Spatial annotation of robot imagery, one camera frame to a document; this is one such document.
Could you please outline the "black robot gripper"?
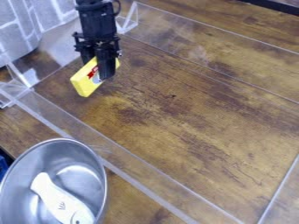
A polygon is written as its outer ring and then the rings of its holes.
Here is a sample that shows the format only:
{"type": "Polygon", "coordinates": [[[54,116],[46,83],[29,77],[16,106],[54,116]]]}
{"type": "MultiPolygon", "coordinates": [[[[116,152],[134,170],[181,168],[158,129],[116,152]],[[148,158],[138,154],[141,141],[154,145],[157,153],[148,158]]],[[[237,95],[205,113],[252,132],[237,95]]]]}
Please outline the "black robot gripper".
{"type": "Polygon", "coordinates": [[[121,10],[118,1],[77,1],[81,32],[74,32],[74,50],[80,52],[81,61],[86,64],[97,58],[98,78],[105,80],[116,73],[116,57],[121,55],[116,17],[121,10]]]}

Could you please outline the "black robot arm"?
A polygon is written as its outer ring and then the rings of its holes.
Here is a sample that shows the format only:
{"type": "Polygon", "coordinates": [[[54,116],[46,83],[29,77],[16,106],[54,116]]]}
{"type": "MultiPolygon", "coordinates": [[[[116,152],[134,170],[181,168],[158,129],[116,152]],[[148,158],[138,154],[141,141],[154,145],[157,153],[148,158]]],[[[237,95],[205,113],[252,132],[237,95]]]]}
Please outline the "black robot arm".
{"type": "Polygon", "coordinates": [[[74,51],[86,64],[96,59],[98,79],[116,74],[116,62],[121,55],[116,16],[121,10],[118,0],[76,0],[81,32],[73,32],[74,51]]]}

